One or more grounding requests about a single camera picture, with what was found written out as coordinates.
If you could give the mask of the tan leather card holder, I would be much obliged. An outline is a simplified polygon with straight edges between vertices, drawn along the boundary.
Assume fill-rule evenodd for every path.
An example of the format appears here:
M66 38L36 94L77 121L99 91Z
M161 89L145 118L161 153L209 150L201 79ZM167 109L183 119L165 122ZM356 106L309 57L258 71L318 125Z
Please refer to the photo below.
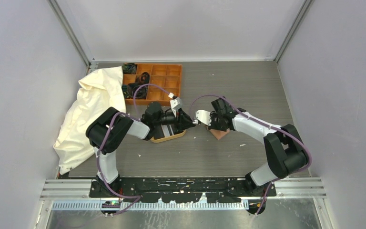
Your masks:
M209 126L205 127L217 140L221 140L224 136L230 133L230 130L227 129L226 131L210 129Z

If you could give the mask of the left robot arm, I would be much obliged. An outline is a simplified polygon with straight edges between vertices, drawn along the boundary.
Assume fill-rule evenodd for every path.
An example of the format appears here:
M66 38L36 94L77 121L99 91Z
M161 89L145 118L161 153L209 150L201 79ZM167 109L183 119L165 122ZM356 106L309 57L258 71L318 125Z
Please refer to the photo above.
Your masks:
M168 128L170 134L180 134L194 127L190 116L181 107L163 110L159 102L150 103L140 120L109 107L87 128L85 135L95 149L98 159L96 179L101 190L109 197L120 191L120 175L116 168L116 150L126 135L148 141L154 139L162 130Z

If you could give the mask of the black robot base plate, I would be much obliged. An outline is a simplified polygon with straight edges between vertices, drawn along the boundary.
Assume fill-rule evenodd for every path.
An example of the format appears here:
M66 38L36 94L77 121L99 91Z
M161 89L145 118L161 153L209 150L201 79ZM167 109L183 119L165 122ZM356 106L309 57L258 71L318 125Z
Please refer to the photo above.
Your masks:
M247 187L243 177L123 177L114 188L127 196L126 202L141 196L142 203L196 203L205 196L207 203L236 203L241 198L275 197L274 186Z

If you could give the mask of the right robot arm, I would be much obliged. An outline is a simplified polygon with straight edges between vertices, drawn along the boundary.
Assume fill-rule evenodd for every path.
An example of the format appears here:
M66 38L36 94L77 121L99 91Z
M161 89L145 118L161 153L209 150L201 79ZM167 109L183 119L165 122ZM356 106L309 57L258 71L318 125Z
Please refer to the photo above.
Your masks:
M245 176L245 189L251 196L259 195L265 184L310 166L310 153L294 125L267 123L242 108L234 108L223 97L211 104L210 129L241 132L264 145L267 162Z

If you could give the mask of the yellow oval tray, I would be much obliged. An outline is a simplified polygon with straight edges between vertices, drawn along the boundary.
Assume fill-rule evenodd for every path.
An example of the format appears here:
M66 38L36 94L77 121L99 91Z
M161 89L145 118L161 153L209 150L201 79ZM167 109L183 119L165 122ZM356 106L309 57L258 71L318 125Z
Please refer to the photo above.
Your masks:
M162 143L182 137L185 133L186 130L178 130L175 125L160 125L154 129L150 141L153 143Z

